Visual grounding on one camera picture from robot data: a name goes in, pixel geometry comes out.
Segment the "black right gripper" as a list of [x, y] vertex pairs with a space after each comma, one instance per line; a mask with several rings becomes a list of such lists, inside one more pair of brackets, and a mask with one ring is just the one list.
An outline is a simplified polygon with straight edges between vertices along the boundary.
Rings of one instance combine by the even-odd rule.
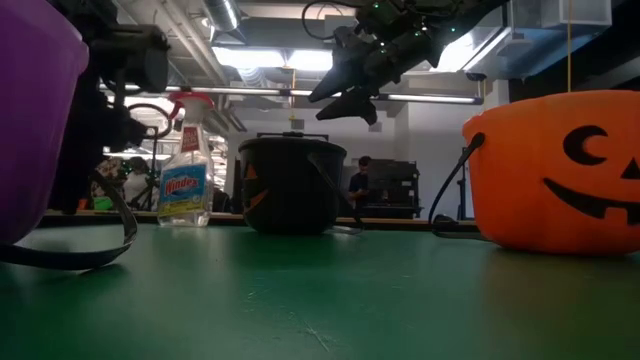
[[[349, 88], [381, 88], [427, 61], [437, 65], [451, 34], [452, 5], [415, 1], [368, 1], [356, 10], [356, 23], [333, 31], [333, 66], [308, 96], [311, 103]], [[352, 89], [316, 114], [317, 120], [359, 117], [374, 125], [371, 95]]]

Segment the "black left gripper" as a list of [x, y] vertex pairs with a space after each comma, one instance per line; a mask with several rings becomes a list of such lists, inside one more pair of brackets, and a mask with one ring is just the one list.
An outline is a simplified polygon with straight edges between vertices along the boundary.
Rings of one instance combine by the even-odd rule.
[[134, 120], [124, 105], [109, 105], [99, 90], [99, 74], [85, 70], [74, 92], [49, 209], [74, 215], [80, 200], [89, 197], [103, 148], [122, 151], [139, 145], [146, 134], [147, 127]]

